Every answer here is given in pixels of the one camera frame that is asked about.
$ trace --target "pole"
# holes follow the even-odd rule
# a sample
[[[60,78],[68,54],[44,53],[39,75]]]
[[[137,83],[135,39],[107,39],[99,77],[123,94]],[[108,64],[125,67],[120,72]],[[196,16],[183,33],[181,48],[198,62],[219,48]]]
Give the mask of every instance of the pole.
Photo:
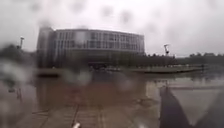
[[[22,49],[22,46],[23,46],[23,40],[24,40],[24,38],[23,38],[23,37],[20,37],[20,49]]]

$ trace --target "glass facade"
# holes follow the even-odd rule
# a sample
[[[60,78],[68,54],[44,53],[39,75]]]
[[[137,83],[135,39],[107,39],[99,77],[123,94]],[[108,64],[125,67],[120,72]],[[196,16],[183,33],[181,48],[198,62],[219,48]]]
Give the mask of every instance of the glass facade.
[[[84,32],[85,41],[77,42],[76,35]],[[144,53],[144,37],[141,35],[100,30],[58,30],[56,49],[94,49]]]

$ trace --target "building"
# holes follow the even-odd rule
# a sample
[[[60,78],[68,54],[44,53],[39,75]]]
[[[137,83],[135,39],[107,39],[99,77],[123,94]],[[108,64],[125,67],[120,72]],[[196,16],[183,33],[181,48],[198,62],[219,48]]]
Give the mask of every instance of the building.
[[[118,64],[121,54],[145,54],[144,36],[105,30],[41,28],[37,53],[41,67],[61,67],[68,60],[80,58],[89,64],[109,60]]]

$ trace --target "overcast sky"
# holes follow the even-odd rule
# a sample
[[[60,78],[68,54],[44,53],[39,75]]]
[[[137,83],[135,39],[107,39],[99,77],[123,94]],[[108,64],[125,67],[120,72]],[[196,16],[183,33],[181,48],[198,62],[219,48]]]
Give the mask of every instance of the overcast sky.
[[[223,0],[0,0],[0,43],[36,49],[39,26],[107,29],[145,35],[148,54],[224,53]]]

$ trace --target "sky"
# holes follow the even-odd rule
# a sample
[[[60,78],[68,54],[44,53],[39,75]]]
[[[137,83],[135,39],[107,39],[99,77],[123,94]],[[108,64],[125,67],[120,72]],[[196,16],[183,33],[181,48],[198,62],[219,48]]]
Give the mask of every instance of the sky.
[[[35,51],[43,22],[143,34],[147,54],[224,53],[223,0],[1,0],[0,47],[22,36]]]

